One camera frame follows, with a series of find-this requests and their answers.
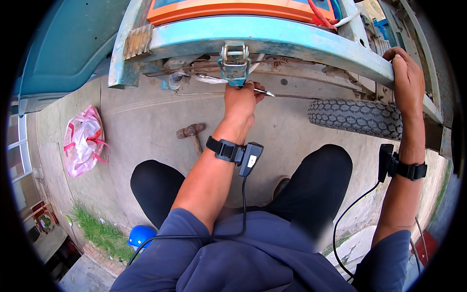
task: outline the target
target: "orange panel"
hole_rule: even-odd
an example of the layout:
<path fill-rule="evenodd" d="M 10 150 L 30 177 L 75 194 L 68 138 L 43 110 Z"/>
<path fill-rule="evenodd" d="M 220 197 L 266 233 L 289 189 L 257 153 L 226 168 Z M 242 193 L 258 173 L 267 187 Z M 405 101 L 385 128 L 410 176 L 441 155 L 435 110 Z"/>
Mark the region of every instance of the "orange panel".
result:
<path fill-rule="evenodd" d="M 274 16 L 302 22 L 310 22 L 315 16 L 308 3 L 292 0 L 185 0 L 151 9 L 148 20 L 157 26 L 168 22 L 201 16 L 224 14 L 252 14 Z M 334 19 L 330 0 L 326 0 L 331 11 L 320 9 L 324 17 Z"/>

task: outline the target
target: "plastic bag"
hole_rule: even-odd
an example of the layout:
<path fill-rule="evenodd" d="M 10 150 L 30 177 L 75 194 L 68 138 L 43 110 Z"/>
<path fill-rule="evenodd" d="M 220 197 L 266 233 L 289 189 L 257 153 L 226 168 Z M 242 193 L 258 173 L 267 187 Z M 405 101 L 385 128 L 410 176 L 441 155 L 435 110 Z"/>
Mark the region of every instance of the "plastic bag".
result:
<path fill-rule="evenodd" d="M 64 145 L 65 169 L 73 178 L 91 170 L 98 161 L 109 163 L 100 157 L 104 145 L 109 145 L 104 142 L 102 121 L 94 106 L 68 122 Z"/>

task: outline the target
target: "sticker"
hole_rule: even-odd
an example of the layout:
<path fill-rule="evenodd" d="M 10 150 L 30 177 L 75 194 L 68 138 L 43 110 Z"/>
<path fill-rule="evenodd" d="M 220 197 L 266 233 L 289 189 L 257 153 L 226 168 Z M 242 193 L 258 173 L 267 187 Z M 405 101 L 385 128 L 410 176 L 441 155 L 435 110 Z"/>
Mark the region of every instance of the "sticker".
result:
<path fill-rule="evenodd" d="M 254 165 L 255 162 L 256 162 L 256 158 L 257 158 L 256 156 L 250 155 L 250 160 L 248 160 L 248 165 L 247 165 L 247 167 L 253 167 L 253 165 Z"/>

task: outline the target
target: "wheel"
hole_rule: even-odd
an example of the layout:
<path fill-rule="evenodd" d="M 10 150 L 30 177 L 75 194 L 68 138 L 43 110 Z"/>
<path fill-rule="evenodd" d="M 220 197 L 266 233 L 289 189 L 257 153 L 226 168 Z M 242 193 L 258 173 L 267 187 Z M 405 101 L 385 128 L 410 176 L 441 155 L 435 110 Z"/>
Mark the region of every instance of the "wheel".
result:
<path fill-rule="evenodd" d="M 314 100 L 308 109 L 312 124 L 401 140 L 401 112 L 391 105 L 369 100 Z"/>

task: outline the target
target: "man's right hand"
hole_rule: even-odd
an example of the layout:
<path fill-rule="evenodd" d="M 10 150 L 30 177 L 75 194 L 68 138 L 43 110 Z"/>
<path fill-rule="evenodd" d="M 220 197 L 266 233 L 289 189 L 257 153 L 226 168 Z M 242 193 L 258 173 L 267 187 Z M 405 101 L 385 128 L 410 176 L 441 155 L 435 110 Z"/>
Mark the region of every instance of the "man's right hand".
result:
<path fill-rule="evenodd" d="M 404 118 L 423 118 L 425 78 L 422 69 L 402 48 L 387 50 L 383 58 L 392 60 L 394 68 L 394 98 Z"/>

